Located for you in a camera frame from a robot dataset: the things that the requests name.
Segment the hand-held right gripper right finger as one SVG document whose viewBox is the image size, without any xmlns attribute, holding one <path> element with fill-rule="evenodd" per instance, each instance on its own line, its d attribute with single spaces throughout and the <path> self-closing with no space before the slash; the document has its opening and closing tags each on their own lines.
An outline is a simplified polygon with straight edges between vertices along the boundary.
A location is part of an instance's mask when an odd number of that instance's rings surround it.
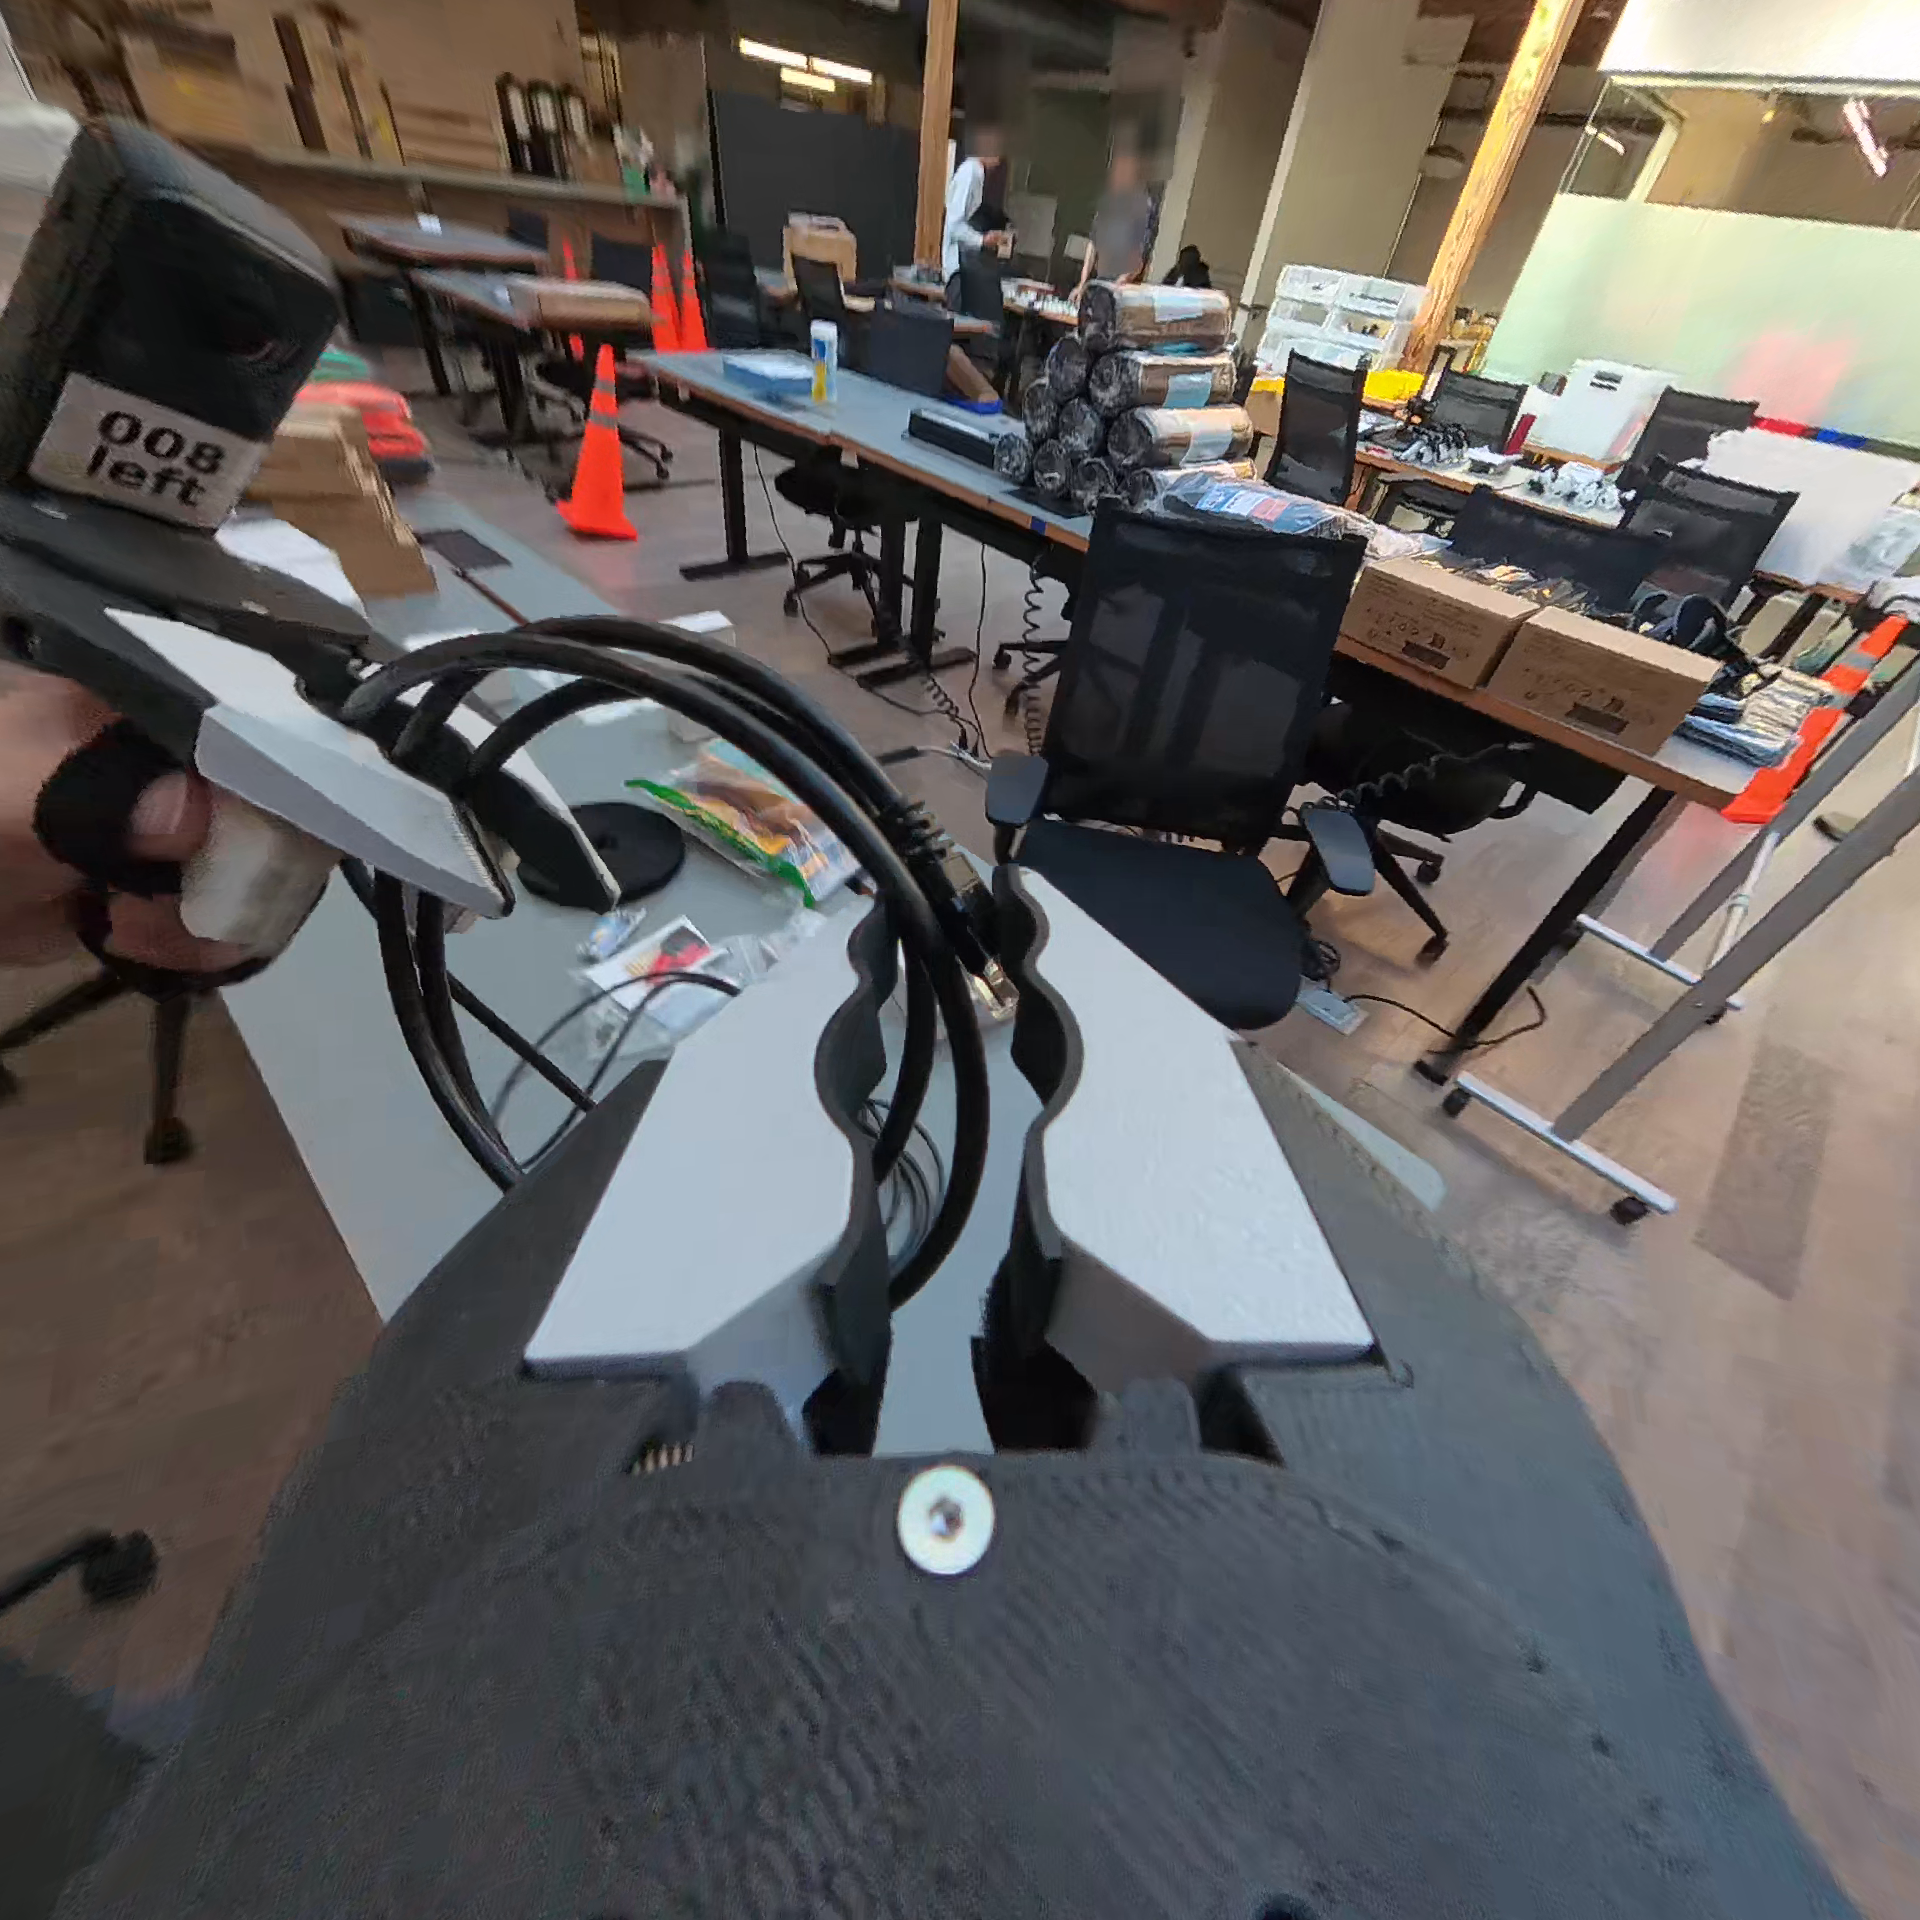
<svg viewBox="0 0 1920 1920">
<path fill-rule="evenodd" d="M 998 868 L 1011 1060 L 1038 1100 L 986 1365 L 1093 1394 L 1338 1367 L 1378 1336 L 1245 1067 L 1250 1048 L 1030 868 Z"/>
</svg>

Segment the wooden post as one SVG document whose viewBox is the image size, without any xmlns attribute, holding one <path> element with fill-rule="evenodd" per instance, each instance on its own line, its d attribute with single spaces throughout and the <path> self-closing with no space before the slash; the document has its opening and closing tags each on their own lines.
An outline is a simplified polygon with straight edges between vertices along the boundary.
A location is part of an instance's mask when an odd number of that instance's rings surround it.
<svg viewBox="0 0 1920 1920">
<path fill-rule="evenodd" d="M 943 259 L 957 13 L 959 1 L 923 3 L 914 262 L 929 272 Z"/>
</svg>

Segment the orange safety vest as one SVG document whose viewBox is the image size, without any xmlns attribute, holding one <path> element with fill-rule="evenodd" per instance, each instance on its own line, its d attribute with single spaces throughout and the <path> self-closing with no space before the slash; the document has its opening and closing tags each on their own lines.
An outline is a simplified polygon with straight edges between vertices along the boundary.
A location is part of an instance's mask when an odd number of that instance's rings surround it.
<svg viewBox="0 0 1920 1920">
<path fill-rule="evenodd" d="M 1899 609 L 1890 611 L 1871 629 L 1855 636 L 1834 663 L 1819 676 L 1830 695 L 1798 726 L 1785 758 L 1754 771 L 1741 792 L 1721 810 L 1720 818 L 1734 825 L 1768 825 L 1788 804 L 1813 760 L 1827 748 L 1835 732 L 1853 716 L 1862 692 L 1874 681 L 1887 656 L 1908 638 L 1912 621 Z"/>
</svg>

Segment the small red white packet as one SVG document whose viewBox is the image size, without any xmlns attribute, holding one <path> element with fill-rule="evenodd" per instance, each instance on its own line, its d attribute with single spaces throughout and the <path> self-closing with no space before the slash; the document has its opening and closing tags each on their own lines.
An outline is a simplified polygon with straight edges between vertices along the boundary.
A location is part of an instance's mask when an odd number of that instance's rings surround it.
<svg viewBox="0 0 1920 1920">
<path fill-rule="evenodd" d="M 685 914 L 588 962 L 579 980 L 597 1009 L 633 1020 L 630 1039 L 659 1043 L 681 1041 L 745 986 L 738 956 Z"/>
</svg>

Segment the black mesh office chair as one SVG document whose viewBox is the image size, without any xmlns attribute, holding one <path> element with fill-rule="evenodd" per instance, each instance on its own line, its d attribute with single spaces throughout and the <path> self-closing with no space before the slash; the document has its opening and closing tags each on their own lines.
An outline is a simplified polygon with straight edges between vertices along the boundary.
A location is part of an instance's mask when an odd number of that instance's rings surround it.
<svg viewBox="0 0 1920 1920">
<path fill-rule="evenodd" d="M 1618 617 L 1667 563 L 1667 531 L 1627 531 L 1476 488 L 1433 559 L 1539 607 Z"/>
<path fill-rule="evenodd" d="M 1704 595 L 1728 609 L 1798 499 L 1798 492 L 1655 461 L 1624 497 L 1618 526 L 1658 544 L 1644 587 Z"/>
<path fill-rule="evenodd" d="M 1367 554 L 1355 533 L 1104 502 L 1041 743 L 987 771 L 994 859 L 1242 1036 L 1314 974 L 1312 904 L 1376 886 L 1352 804 L 1288 810 Z"/>
<path fill-rule="evenodd" d="M 1365 368 L 1294 348 L 1282 376 L 1265 486 L 1343 507 L 1353 483 Z"/>
</svg>

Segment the slanted wooden beam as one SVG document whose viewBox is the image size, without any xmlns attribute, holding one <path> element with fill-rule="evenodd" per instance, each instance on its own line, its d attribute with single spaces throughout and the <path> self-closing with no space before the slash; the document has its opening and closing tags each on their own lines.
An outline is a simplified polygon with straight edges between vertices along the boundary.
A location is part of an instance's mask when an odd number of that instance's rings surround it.
<svg viewBox="0 0 1920 1920">
<path fill-rule="evenodd" d="M 1408 372 L 1423 372 L 1448 335 L 1460 291 L 1499 214 L 1582 11 L 1582 1 L 1530 6 L 1427 270 L 1426 300 L 1402 351 Z"/>
</svg>

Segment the long grey table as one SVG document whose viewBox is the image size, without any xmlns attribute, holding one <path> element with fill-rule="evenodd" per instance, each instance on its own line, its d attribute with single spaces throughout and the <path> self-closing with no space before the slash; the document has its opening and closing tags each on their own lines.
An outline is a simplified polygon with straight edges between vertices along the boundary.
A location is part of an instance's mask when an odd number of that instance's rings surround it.
<svg viewBox="0 0 1920 1920">
<path fill-rule="evenodd" d="M 948 533 L 1077 586 L 1091 519 L 1026 499 L 994 468 L 914 435 L 909 419 L 927 405 L 923 397 L 860 372 L 841 372 L 829 399 L 757 395 L 716 349 L 646 351 L 638 362 L 664 407 L 716 435 L 723 554 L 684 563 L 685 581 L 794 568 L 776 550 L 750 550 L 745 451 L 787 460 L 833 451 L 876 483 L 876 638 L 837 660 L 864 690 L 886 692 L 959 665 L 962 648 L 939 644 Z"/>
</svg>

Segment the stack of white plastic bins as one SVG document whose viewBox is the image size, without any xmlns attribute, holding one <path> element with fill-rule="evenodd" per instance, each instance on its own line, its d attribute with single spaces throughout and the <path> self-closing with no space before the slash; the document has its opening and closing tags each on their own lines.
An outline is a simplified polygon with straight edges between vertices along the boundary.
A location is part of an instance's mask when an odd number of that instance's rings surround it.
<svg viewBox="0 0 1920 1920">
<path fill-rule="evenodd" d="M 1288 262 L 1276 276 L 1255 348 L 1262 373 L 1304 353 L 1332 368 L 1395 370 L 1427 304 L 1427 285 Z"/>
</svg>

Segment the brown cardboard box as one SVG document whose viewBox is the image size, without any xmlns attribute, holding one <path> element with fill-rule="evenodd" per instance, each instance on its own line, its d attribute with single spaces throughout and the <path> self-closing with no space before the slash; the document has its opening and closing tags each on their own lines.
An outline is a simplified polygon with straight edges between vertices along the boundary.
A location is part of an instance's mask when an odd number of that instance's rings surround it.
<svg viewBox="0 0 1920 1920">
<path fill-rule="evenodd" d="M 1716 683 L 1720 663 L 1565 607 L 1512 634 L 1488 695 L 1637 756 L 1655 754 Z"/>
<path fill-rule="evenodd" d="M 1341 644 L 1453 685 L 1482 690 L 1538 603 L 1437 563 L 1367 559 L 1340 621 Z"/>
</svg>

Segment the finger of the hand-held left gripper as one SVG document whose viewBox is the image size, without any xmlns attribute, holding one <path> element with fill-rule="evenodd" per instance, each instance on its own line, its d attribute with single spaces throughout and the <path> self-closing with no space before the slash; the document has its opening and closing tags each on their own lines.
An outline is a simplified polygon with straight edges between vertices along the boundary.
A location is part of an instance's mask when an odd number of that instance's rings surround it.
<svg viewBox="0 0 1920 1920">
<path fill-rule="evenodd" d="M 572 806 L 519 743 L 497 763 L 483 752 L 503 724 L 475 708 L 453 708 L 448 722 L 445 794 L 477 827 L 509 851 L 518 880 L 558 906 L 609 910 L 618 883 Z"/>
<path fill-rule="evenodd" d="M 323 716 L 287 665 L 158 613 L 107 617 L 201 698 L 191 763 L 217 792 L 419 893 L 489 920 L 509 914 L 511 892 L 458 806 Z"/>
</svg>

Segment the stack of flat cardboard boxes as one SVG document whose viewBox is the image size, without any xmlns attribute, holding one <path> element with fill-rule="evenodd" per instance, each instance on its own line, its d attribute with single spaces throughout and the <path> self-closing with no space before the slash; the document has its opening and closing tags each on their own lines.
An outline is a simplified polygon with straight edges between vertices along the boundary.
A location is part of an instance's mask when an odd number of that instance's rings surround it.
<svg viewBox="0 0 1920 1920">
<path fill-rule="evenodd" d="M 356 407 L 330 399 L 293 403 L 252 472 L 243 502 L 318 540 L 362 600 L 398 601 L 439 592 L 418 536 L 371 457 Z"/>
</svg>

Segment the person's left hand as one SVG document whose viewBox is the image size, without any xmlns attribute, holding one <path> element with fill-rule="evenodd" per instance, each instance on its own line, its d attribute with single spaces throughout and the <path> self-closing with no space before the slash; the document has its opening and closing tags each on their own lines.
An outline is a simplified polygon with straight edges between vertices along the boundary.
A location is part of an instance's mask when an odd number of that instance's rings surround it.
<svg viewBox="0 0 1920 1920">
<path fill-rule="evenodd" d="M 115 722 L 86 688 L 29 671 L 3 674 L 1 698 L 1 968 L 23 971 L 82 953 L 82 871 L 35 833 L 35 804 L 55 770 Z M 122 810 L 134 858 L 187 863 L 203 848 L 212 790 L 191 771 L 166 771 Z M 174 895 L 110 892 L 105 947 L 127 962 L 182 974 L 228 971 L 240 945 L 194 936 Z"/>
</svg>

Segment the grey metal easel frame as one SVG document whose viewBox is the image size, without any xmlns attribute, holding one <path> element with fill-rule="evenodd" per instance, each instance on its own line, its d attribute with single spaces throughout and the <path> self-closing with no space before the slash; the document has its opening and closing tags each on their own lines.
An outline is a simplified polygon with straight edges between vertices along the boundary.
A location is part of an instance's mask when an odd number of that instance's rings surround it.
<svg viewBox="0 0 1920 1920">
<path fill-rule="evenodd" d="M 1443 1092 L 1441 1113 L 1457 1117 L 1484 1109 L 1545 1148 L 1612 1191 L 1609 1216 L 1621 1228 L 1647 1218 L 1667 1218 L 1676 1198 L 1591 1142 L 1595 1124 L 1609 1115 L 1653 1069 L 1667 1064 L 1681 1043 L 1737 1011 L 1744 989 L 1802 934 L 1830 912 L 1875 866 L 1891 858 L 1918 827 L 1916 749 L 1908 749 L 1899 778 L 1862 813 L 1842 838 L 1777 900 L 1756 912 L 1756 897 L 1772 858 L 1792 835 L 1824 813 L 1843 785 L 1906 722 L 1916 719 L 1918 668 L 1906 663 L 1871 709 L 1846 722 L 1835 743 L 1816 756 L 1777 815 L 1758 832 L 1752 849 L 1735 854 L 1667 923 L 1652 945 L 1618 934 L 1608 923 L 1580 915 L 1575 927 L 1658 971 L 1678 996 L 1625 1049 L 1602 1067 L 1555 1115 L 1542 1115 L 1485 1078 L 1453 1074 Z"/>
</svg>

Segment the white box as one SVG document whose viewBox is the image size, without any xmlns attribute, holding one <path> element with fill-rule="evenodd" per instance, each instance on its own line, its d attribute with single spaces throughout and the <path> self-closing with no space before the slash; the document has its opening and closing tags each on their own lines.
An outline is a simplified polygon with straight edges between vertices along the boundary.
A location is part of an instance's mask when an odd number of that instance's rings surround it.
<svg viewBox="0 0 1920 1920">
<path fill-rule="evenodd" d="M 1522 411 L 1531 417 L 1524 451 L 1591 468 L 1624 464 L 1659 397 L 1678 381 L 1664 368 L 1609 357 L 1580 357 L 1550 394 L 1530 388 Z"/>
</svg>

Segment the black tripod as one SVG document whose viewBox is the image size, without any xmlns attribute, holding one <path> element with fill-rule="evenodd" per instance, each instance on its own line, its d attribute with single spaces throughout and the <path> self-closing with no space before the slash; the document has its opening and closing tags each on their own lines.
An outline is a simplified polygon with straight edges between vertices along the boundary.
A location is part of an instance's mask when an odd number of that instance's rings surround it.
<svg viewBox="0 0 1920 1920">
<path fill-rule="evenodd" d="M 194 1154 L 194 1136 L 180 1115 L 180 1083 L 186 1060 L 186 1036 L 194 1011 L 212 996 L 212 986 L 158 986 L 138 981 L 126 971 L 98 965 L 82 981 L 33 1006 L 1 1029 L 1 1100 L 14 1097 L 17 1080 L 11 1053 L 35 1043 L 119 998 L 141 996 L 151 1004 L 149 1064 L 151 1097 L 141 1159 L 151 1167 L 186 1161 Z"/>
</svg>

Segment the stack of black rolled mats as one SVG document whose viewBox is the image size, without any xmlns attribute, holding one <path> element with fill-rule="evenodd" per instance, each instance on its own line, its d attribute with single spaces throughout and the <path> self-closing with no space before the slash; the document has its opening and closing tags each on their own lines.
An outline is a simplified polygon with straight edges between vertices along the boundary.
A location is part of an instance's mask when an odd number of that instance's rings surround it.
<svg viewBox="0 0 1920 1920">
<path fill-rule="evenodd" d="M 994 475 L 1048 507 L 1153 505 L 1188 474 L 1254 475 L 1234 301 L 1209 285 L 1088 280 L 1076 318 L 995 435 Z"/>
</svg>

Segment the black round disc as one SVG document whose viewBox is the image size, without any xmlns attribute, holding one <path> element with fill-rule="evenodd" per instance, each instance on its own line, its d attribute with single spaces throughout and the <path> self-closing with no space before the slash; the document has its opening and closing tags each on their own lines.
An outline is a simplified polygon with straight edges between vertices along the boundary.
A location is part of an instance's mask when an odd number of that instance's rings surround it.
<svg viewBox="0 0 1920 1920">
<path fill-rule="evenodd" d="M 546 846 L 558 861 L 519 856 L 524 895 L 578 912 L 606 912 L 650 900 L 677 878 L 687 840 L 670 818 L 626 800 L 584 801 L 568 810 L 570 833 Z"/>
</svg>

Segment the large orange traffic cone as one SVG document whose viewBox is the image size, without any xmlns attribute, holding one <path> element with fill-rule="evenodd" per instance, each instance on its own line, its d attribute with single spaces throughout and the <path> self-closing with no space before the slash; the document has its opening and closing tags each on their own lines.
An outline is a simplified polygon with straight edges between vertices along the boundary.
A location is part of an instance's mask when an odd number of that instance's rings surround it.
<svg viewBox="0 0 1920 1920">
<path fill-rule="evenodd" d="M 556 502 L 556 512 L 578 540 L 636 544 L 639 537 L 626 505 L 611 343 L 595 349 L 582 444 L 570 489 Z"/>
</svg>

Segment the green orange snack packet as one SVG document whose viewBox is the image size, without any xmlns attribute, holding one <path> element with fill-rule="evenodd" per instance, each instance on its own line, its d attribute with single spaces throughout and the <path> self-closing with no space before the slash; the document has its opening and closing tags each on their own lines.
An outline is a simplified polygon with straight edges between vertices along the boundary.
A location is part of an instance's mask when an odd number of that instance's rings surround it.
<svg viewBox="0 0 1920 1920">
<path fill-rule="evenodd" d="M 807 910 L 866 880 L 844 840 L 732 742 L 707 740 L 671 770 L 626 780 L 624 788 L 707 851 L 790 892 Z"/>
</svg>

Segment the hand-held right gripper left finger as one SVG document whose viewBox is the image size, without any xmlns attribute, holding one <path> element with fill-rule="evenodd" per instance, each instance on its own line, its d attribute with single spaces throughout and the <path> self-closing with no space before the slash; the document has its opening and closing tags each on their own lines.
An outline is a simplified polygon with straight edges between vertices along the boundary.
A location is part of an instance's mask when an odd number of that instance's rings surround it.
<svg viewBox="0 0 1920 1920">
<path fill-rule="evenodd" d="M 668 1057 L 542 1319 L 542 1379 L 767 1389 L 821 1453 L 867 1453 L 892 1356 L 876 1138 L 895 940 L 844 906 Z"/>
</svg>

